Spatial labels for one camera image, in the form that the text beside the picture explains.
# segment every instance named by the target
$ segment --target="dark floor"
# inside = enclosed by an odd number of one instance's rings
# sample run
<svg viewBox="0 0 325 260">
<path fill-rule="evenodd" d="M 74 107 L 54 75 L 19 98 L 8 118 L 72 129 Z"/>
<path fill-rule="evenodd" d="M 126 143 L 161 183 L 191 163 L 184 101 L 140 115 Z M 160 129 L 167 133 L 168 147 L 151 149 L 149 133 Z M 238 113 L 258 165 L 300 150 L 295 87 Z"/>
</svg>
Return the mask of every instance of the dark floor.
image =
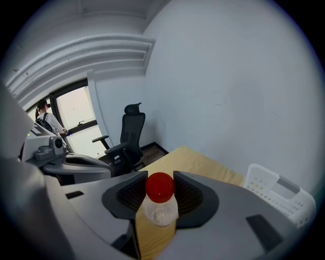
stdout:
<svg viewBox="0 0 325 260">
<path fill-rule="evenodd" d="M 143 163 L 146 166 L 165 156 L 165 153 L 155 145 L 143 150 L 142 152 L 143 152 Z"/>
</svg>

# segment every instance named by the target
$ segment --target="red bottle cap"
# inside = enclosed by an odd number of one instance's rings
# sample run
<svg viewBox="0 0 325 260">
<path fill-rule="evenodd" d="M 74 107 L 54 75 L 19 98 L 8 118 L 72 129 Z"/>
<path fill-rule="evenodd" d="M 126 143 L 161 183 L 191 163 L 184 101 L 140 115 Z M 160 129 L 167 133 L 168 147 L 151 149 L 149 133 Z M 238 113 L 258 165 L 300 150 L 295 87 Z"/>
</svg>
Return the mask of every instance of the red bottle cap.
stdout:
<svg viewBox="0 0 325 260">
<path fill-rule="evenodd" d="M 154 173 L 146 181 L 146 193 L 156 203 L 168 201 L 174 194 L 174 180 L 167 173 Z"/>
</svg>

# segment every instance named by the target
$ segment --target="white plastic basket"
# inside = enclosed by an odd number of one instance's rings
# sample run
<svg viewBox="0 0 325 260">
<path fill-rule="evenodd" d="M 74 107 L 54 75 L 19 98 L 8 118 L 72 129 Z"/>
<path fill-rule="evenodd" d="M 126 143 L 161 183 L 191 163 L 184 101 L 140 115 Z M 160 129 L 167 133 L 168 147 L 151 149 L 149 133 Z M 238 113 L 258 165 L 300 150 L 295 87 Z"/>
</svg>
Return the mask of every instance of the white plastic basket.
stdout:
<svg viewBox="0 0 325 260">
<path fill-rule="evenodd" d="M 287 189 L 296 191 L 294 192 L 295 196 L 291 199 L 286 199 L 271 190 L 276 183 L 283 185 Z M 248 167 L 244 188 L 255 193 L 279 210 L 297 228 L 310 223 L 316 215 L 316 204 L 312 195 L 261 165 L 251 164 Z"/>
</svg>

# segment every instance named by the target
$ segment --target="wooden desk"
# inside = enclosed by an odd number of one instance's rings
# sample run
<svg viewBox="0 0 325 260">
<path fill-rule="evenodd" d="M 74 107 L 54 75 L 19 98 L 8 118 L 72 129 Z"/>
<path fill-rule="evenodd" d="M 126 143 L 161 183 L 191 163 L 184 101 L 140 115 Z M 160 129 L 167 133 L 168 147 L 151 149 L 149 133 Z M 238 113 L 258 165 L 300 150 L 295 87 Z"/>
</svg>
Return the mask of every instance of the wooden desk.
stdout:
<svg viewBox="0 0 325 260">
<path fill-rule="evenodd" d="M 244 181 L 243 176 L 185 146 L 177 148 L 141 171 L 148 171 L 148 175 L 164 172 L 170 176 L 173 176 L 173 171 L 183 171 L 235 185 L 242 185 Z M 175 233 L 176 221 L 167 227 L 157 227 L 146 218 L 142 205 L 136 215 L 141 259 L 153 259 L 170 243 Z"/>
</svg>

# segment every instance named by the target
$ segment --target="chair backrest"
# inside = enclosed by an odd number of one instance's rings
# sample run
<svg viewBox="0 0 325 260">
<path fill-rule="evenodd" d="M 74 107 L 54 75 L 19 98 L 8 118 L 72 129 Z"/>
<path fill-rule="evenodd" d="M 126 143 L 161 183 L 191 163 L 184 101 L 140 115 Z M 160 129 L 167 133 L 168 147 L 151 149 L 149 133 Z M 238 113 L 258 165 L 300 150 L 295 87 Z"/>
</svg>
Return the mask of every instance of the chair backrest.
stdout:
<svg viewBox="0 0 325 260">
<path fill-rule="evenodd" d="M 275 184 L 291 190 L 295 195 L 290 199 L 284 198 L 271 190 Z M 279 210 L 297 228 L 310 223 L 316 215 L 316 204 L 312 195 L 261 165 L 251 164 L 248 167 L 244 187 Z"/>
<path fill-rule="evenodd" d="M 121 133 L 121 143 L 128 142 L 127 152 L 131 152 L 132 155 L 136 155 L 139 158 L 143 155 L 139 146 L 139 139 L 141 131 L 146 119 L 145 113 L 140 113 L 139 105 L 132 104 L 125 107 L 125 115 L 122 118 L 122 133 Z"/>
</svg>

